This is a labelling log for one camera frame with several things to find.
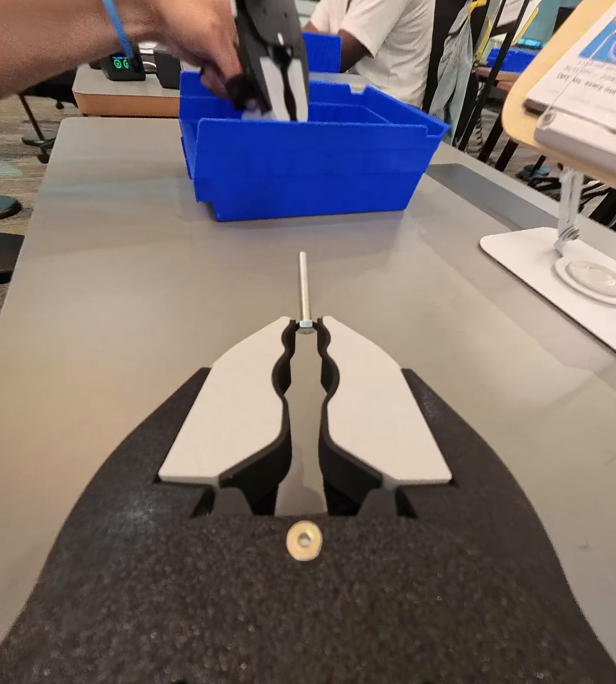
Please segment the black jacket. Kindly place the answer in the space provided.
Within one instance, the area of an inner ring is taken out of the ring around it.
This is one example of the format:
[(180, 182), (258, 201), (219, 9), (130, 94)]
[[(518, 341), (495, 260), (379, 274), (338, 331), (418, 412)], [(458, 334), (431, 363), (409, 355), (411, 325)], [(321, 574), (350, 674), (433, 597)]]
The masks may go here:
[[(432, 98), (437, 88), (437, 69), (439, 66), (440, 56), (443, 52), (443, 43), (449, 33), (455, 18), (465, 4), (466, 1), (436, 1), (434, 6), (434, 22), (432, 30), (432, 42), (430, 60), (428, 65), (428, 75), (426, 80), (426, 89), (423, 97), (422, 110), (429, 114)], [(474, 73), (475, 59), (477, 48), (480, 42), (480, 34), (482, 32), (486, 13), (489, 8), (487, 1), (472, 1), (471, 6), (471, 28), (474, 44), (474, 64), (471, 68), (469, 82), (466, 89), (465, 102), (460, 119), (457, 125), (457, 130), (451, 144), (456, 144), (461, 135), (466, 129), (469, 121), (469, 116), (474, 108), (475, 101), (478, 95), (478, 81)]]

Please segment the black box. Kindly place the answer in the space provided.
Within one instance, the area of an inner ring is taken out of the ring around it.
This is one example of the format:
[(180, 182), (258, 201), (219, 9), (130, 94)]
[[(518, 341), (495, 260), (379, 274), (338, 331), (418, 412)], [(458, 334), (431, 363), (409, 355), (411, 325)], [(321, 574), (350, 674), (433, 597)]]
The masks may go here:
[(157, 44), (153, 48), (153, 63), (161, 87), (167, 90), (179, 90), (182, 72), (180, 60), (167, 51), (165, 46)]

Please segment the wooden white document stand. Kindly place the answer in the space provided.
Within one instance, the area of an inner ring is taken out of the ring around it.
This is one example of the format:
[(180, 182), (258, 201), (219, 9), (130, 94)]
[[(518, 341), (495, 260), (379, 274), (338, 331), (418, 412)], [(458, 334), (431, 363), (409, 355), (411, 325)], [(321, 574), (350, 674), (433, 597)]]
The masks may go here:
[(616, 189), (616, 127), (554, 108), (525, 108), (530, 90), (616, 1), (583, 1), (513, 85), (503, 108), (511, 138), (563, 165), (558, 223), (485, 236), (494, 261), (616, 352), (616, 261), (579, 238), (584, 177)]

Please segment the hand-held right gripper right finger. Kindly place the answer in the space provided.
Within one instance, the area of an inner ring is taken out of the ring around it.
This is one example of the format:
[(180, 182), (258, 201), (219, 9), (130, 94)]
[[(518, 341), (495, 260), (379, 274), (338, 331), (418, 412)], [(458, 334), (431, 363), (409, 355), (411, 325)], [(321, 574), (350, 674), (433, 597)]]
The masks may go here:
[(405, 369), (332, 316), (315, 328), (326, 393), (318, 460), (328, 513), (355, 515), (372, 491), (450, 484), (451, 469)]

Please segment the blue wristband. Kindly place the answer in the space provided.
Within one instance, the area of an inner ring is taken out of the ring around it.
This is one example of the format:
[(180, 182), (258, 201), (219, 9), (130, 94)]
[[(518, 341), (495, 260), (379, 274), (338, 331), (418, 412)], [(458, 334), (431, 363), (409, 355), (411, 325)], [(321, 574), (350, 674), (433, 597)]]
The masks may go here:
[(107, 14), (111, 27), (119, 41), (119, 50), (114, 54), (124, 54), (125, 56), (132, 57), (134, 52), (138, 52), (141, 55), (139, 49), (139, 44), (129, 41), (127, 33), (125, 32), (123, 22), (120, 19), (119, 13), (117, 12), (116, 5), (114, 1), (102, 1), (104, 10)]

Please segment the instruction sheet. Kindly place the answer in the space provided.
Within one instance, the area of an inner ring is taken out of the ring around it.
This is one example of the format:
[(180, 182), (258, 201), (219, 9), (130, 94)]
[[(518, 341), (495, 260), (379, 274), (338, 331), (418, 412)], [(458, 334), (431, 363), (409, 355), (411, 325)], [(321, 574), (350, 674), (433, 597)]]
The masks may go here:
[(536, 83), (525, 108), (616, 127), (616, 2)]

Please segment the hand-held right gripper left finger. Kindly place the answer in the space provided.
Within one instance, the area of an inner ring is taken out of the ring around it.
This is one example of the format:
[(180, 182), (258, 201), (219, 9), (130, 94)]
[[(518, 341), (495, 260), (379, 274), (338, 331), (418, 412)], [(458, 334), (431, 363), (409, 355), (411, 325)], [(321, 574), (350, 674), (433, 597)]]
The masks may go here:
[(203, 383), (158, 471), (164, 483), (235, 488), (272, 516), (292, 464), (286, 391), (294, 320), (283, 316), (236, 343), (196, 377)]

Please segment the blue plastic bin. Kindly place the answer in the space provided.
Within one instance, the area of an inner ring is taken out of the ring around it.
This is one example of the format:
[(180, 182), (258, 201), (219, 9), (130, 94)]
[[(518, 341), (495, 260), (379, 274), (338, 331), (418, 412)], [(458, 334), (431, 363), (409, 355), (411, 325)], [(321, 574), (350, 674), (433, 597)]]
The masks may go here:
[(339, 36), (303, 32), (310, 73), (341, 72), (341, 39)]
[[(493, 48), (486, 57), (486, 67), (492, 68), (499, 56), (500, 48)], [(501, 72), (522, 73), (534, 60), (537, 52), (511, 48), (507, 51), (501, 63)]]
[(183, 71), (193, 194), (219, 222), (403, 211), (449, 126), (371, 86), (312, 81), (309, 119), (243, 119)]

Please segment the person's left hand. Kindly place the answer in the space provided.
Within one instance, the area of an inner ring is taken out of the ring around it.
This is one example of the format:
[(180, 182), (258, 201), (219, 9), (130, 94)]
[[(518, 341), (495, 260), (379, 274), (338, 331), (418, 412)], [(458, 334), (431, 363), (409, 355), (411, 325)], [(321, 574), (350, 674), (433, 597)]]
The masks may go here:
[(230, 1), (117, 1), (116, 9), (128, 37), (155, 41), (198, 66), (201, 83), (229, 99), (228, 84), (243, 73)]

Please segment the grey desk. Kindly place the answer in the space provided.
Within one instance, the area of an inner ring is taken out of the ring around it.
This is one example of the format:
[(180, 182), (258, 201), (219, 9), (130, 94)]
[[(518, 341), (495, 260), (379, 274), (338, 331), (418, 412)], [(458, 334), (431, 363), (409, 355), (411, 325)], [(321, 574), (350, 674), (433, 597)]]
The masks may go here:
[(216, 222), (179, 124), (61, 124), (0, 314), (0, 641), (73, 504), (198, 368), (298, 310), (414, 369), (509, 467), (616, 661), (616, 354), (483, 253), (555, 202), (422, 177), (399, 213)]

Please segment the denim jacket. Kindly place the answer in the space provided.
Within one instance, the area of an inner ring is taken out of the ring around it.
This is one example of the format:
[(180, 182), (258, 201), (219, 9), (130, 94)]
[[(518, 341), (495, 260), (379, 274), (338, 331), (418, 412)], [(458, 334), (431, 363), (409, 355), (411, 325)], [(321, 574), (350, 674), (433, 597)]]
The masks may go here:
[(443, 139), (449, 144), (457, 130), (474, 64), (471, 6), (472, 1), (465, 2), (445, 38), (437, 69), (437, 88), (429, 109), (432, 117), (448, 127)]

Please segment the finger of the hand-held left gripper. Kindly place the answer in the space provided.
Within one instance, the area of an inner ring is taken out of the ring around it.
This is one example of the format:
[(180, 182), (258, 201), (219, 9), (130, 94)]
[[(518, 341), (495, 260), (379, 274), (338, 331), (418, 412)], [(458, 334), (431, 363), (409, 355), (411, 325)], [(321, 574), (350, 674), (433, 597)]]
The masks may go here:
[(286, 104), (286, 87), (283, 71), (269, 56), (260, 58), (261, 73), (267, 90), (268, 111), (263, 115), (266, 119), (288, 122), (289, 109)]
[(286, 63), (286, 109), (289, 120), (305, 123), (309, 117), (309, 80), (304, 61), (297, 55)]

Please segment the black charger with green lights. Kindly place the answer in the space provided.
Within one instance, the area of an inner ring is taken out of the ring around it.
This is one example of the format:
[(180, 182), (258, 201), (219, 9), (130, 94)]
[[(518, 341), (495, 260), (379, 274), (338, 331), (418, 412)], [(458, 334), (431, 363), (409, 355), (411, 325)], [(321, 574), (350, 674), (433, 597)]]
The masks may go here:
[(146, 72), (142, 57), (134, 52), (132, 57), (114, 54), (99, 60), (101, 71), (110, 81), (145, 81)]

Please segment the person's left forearm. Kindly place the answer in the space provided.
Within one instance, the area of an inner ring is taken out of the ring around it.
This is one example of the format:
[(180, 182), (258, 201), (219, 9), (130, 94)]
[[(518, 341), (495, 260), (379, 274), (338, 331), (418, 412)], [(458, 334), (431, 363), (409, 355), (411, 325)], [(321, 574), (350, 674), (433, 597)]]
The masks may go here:
[(120, 46), (103, 1), (0, 1), (0, 99)]

